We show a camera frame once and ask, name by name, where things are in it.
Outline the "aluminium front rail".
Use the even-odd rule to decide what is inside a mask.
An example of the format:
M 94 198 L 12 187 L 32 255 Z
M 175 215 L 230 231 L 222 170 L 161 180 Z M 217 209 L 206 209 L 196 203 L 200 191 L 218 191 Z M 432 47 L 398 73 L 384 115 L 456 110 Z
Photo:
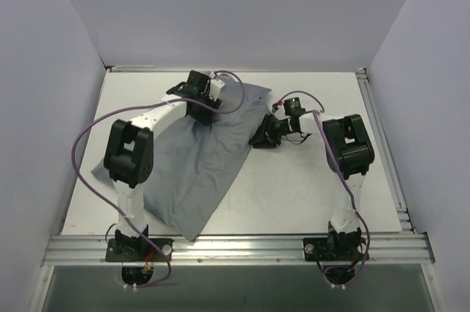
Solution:
M 44 266 L 142 266 L 140 262 L 105 261 L 102 236 L 54 236 Z M 430 264 L 433 251 L 424 234 L 373 234 L 368 264 Z M 173 237 L 172 266 L 300 266 L 301 236 L 202 236 L 188 242 Z

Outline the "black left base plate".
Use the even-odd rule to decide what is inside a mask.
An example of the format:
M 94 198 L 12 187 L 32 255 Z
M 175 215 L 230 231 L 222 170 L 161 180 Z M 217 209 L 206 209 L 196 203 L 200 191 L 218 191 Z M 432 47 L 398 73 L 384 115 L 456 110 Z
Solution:
M 151 241 L 162 250 L 164 257 L 157 253 L 153 246 L 147 242 L 137 243 L 137 249 L 117 243 L 116 239 L 110 239 L 108 242 L 106 262 L 164 262 L 171 260 L 173 250 L 173 240 L 170 238 L 154 238 Z

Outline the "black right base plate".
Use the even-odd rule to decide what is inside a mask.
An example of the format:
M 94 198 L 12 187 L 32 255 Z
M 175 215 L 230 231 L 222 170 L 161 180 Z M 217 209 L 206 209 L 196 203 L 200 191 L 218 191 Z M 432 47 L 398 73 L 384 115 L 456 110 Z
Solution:
M 358 263 L 363 258 L 369 259 L 364 238 L 308 237 L 303 239 L 303 248 L 306 261 Z

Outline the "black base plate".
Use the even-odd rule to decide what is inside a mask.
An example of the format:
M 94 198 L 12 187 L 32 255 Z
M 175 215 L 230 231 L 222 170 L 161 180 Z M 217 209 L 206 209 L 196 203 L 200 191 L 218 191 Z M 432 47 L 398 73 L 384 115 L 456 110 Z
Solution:
M 303 239 L 303 248 L 306 261 L 358 263 L 363 258 L 369 259 L 364 238 L 308 237 Z
M 153 246 L 147 242 L 137 243 L 137 249 L 117 243 L 116 239 L 110 239 L 108 242 L 106 262 L 164 262 L 171 260 L 173 250 L 173 240 L 170 238 L 154 238 L 151 241 L 162 250 L 164 257 L 157 253 Z

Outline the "grey pillowcase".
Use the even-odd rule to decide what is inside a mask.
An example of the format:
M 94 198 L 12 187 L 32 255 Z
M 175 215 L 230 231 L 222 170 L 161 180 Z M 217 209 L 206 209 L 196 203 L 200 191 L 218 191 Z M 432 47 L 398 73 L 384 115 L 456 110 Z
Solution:
M 230 189 L 268 113 L 269 88 L 221 79 L 222 104 L 213 123 L 175 117 L 156 137 L 153 170 L 145 183 L 145 210 L 189 241 L 203 231 Z

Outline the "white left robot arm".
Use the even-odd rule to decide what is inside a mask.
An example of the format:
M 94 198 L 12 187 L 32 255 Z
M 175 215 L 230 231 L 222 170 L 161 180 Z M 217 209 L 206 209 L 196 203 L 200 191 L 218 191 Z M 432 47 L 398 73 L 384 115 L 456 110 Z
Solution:
M 218 77 L 190 71 L 186 81 L 171 87 L 160 107 L 154 107 L 130 120 L 116 120 L 110 129 L 104 155 L 112 186 L 117 193 L 119 215 L 115 231 L 116 247 L 131 261 L 148 254 L 148 223 L 145 219 L 143 190 L 153 169 L 153 141 L 172 122 L 190 116 L 205 126 L 214 119 L 222 103 L 225 82 Z

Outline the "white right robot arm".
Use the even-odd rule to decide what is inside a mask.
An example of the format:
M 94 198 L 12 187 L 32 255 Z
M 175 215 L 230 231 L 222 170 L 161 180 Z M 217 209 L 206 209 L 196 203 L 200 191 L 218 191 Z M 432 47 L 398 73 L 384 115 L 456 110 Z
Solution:
M 341 260 L 365 244 L 359 214 L 361 187 L 375 151 L 364 121 L 358 114 L 331 117 L 317 110 L 309 112 L 301 107 L 298 97 L 287 98 L 273 105 L 249 144 L 253 148 L 276 148 L 290 134 L 320 135 L 328 166 L 344 187 L 336 195 L 325 243 L 327 254 Z

